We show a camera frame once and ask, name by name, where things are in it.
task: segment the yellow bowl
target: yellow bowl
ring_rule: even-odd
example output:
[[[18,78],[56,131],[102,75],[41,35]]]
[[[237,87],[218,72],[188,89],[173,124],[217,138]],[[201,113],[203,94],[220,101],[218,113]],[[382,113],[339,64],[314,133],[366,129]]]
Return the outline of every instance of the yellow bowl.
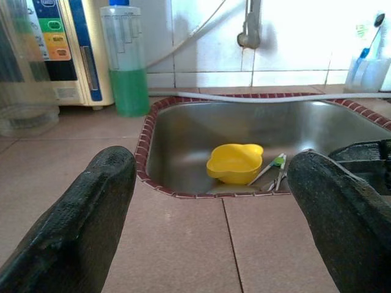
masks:
[[[206,169],[210,177],[224,183],[248,184],[261,170],[262,154],[260,145],[221,145],[212,151]]]

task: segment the countertop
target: countertop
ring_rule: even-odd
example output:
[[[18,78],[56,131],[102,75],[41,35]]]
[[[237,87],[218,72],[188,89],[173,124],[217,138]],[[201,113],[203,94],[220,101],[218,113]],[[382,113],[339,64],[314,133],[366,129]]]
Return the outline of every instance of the countertop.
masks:
[[[287,90],[325,92],[321,86],[247,92]],[[358,103],[391,118],[385,101]],[[143,120],[118,117],[113,106],[65,107],[46,134],[0,137],[0,264],[97,152],[110,145],[134,151]],[[103,292],[338,290],[292,195],[179,200],[137,180]]]

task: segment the toothbrush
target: toothbrush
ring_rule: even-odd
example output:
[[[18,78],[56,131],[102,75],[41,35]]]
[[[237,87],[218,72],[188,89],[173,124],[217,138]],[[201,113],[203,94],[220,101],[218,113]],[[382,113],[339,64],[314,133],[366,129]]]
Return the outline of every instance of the toothbrush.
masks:
[[[271,167],[273,167],[273,166],[277,166],[277,167],[281,166],[281,164],[284,163],[284,161],[282,160],[283,157],[284,157],[284,153],[279,154],[277,157],[275,157],[275,158],[273,159],[273,161],[271,161],[271,162],[269,163],[269,165],[267,165],[267,166],[266,166],[266,167],[257,175],[257,177],[255,177],[254,180],[251,181],[251,182],[250,182],[249,184],[247,184],[247,185],[249,186],[249,185],[253,184],[254,182],[256,182],[256,180],[258,180],[263,174],[265,174]]]
[[[361,62],[367,58],[367,56],[369,55],[369,52],[371,50],[371,47],[372,47],[372,44],[374,42],[374,40],[376,39],[376,37],[378,36],[379,34],[379,31],[380,31],[380,27],[381,25],[383,24],[383,21],[384,21],[384,18],[386,17],[386,15],[384,13],[382,14],[379,14],[376,19],[375,19],[375,23],[373,24],[375,28],[377,28],[378,30],[376,31],[375,33],[375,36],[372,38],[372,42],[371,44],[369,45],[369,47],[367,48],[364,48],[362,51],[361,51],[361,54],[360,54],[360,57],[357,58],[355,64],[354,64],[354,67],[353,67],[353,70],[352,70],[352,80],[354,80],[354,78],[356,77],[356,73],[360,67],[360,64]]]
[[[280,173],[279,173],[279,178],[277,179],[276,191],[278,191],[280,189],[280,183],[281,183],[283,174],[285,172],[285,163],[287,162],[287,155],[284,154],[282,159],[283,159],[283,162],[281,163],[281,166],[280,166]]]

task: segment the blue toothbrush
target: blue toothbrush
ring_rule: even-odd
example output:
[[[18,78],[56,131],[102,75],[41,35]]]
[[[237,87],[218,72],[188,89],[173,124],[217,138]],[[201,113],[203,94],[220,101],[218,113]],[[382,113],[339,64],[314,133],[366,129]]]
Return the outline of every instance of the blue toothbrush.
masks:
[[[380,31],[380,27],[384,21],[384,18],[386,17],[386,15],[384,13],[382,14],[379,14],[376,19],[375,19],[375,23],[373,24],[375,28],[377,28],[378,30],[376,31],[375,33],[375,36],[372,38],[372,42],[371,44],[369,45],[369,47],[367,48],[364,48],[362,51],[361,51],[361,54],[360,54],[360,57],[357,58],[355,64],[354,64],[354,67],[353,67],[353,73],[352,73],[352,80],[354,80],[354,77],[356,76],[356,73],[357,73],[357,70],[359,69],[360,67],[360,64],[361,62],[367,58],[367,56],[369,55],[369,52],[371,51],[371,47],[372,47],[372,44],[375,40],[375,38],[377,37],[377,35],[379,34],[379,31]]]

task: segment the white hose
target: white hose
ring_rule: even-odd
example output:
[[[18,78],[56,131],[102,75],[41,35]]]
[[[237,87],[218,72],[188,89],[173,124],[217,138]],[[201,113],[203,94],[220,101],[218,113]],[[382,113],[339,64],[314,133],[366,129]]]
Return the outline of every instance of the white hose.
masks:
[[[286,98],[235,98],[231,96],[206,95],[188,92],[150,92],[150,96],[182,96],[184,98],[209,99],[221,102],[273,104],[300,101],[319,101],[322,99],[358,99],[358,98],[391,98],[391,93],[333,93],[327,95],[290,96]]]
[[[209,22],[209,20],[214,17],[214,15],[217,13],[217,11],[219,11],[219,9],[221,8],[221,6],[226,2],[226,0],[222,0],[221,3],[218,5],[218,7],[216,8],[216,10],[204,21],[202,21],[198,26],[195,27],[195,29],[193,29],[193,31],[188,35],[187,38],[185,38],[182,42],[176,44],[174,47],[172,47],[171,51],[168,52],[168,53],[165,53],[164,55],[162,55],[160,58],[150,62],[147,64],[147,68],[148,67],[151,67],[151,66],[154,66],[155,64],[157,63],[160,63],[161,61],[163,61],[165,58],[169,57],[170,55],[172,55],[173,53],[175,53],[179,48],[181,48],[183,46],[183,44],[185,44],[186,42],[188,42],[190,39],[192,39],[196,34],[199,33],[199,31],[201,31],[203,29],[203,27]]]

